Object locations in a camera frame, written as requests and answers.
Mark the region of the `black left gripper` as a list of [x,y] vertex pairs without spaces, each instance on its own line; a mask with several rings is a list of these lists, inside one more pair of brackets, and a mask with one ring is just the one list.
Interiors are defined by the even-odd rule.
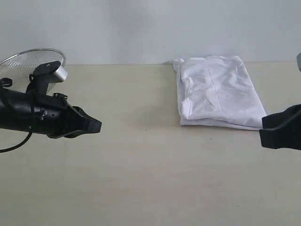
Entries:
[[100,133],[102,122],[89,116],[82,108],[70,105],[61,93],[58,96],[27,93],[26,131],[52,139],[76,138]]

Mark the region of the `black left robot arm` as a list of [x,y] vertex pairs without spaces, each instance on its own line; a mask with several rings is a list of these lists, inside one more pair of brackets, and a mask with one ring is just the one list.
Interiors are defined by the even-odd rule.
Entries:
[[0,88],[0,127],[17,131],[32,131],[52,139],[75,138],[101,131],[102,123],[86,114],[82,108],[67,102],[67,96],[46,94],[48,83],[32,79],[26,92]]

